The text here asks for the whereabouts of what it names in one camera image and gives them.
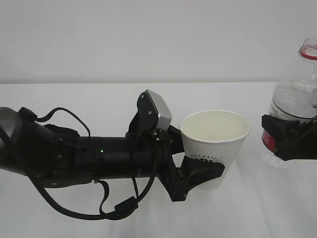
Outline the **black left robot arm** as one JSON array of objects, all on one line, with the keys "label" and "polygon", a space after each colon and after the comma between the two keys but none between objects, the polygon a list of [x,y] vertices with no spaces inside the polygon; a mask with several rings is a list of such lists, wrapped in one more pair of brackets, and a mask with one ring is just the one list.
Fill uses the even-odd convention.
[{"label": "black left robot arm", "polygon": [[88,184],[96,179],[157,177],[172,201],[221,177],[224,165],[206,157],[184,157],[176,167],[173,155],[183,152],[180,131],[129,129],[124,137],[80,136],[73,129],[41,125],[22,108],[0,110],[0,126],[45,188]]}]

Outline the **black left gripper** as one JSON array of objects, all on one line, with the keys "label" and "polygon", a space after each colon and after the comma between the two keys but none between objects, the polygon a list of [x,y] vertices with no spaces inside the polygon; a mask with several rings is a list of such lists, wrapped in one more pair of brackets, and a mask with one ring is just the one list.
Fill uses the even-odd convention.
[{"label": "black left gripper", "polygon": [[225,166],[208,160],[196,160],[184,156],[181,167],[176,167],[172,155],[184,152],[181,132],[170,125],[167,131],[143,131],[138,135],[133,149],[142,148],[152,168],[149,181],[137,196],[141,201],[149,192],[157,177],[169,194],[171,201],[185,201],[193,188],[222,176]]}]

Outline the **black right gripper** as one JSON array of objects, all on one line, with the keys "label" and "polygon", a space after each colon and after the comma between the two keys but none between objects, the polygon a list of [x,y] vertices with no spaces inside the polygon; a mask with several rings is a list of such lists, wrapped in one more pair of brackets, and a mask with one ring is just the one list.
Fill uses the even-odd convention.
[{"label": "black right gripper", "polygon": [[301,123],[263,115],[262,142],[282,160],[317,159],[317,120]]}]

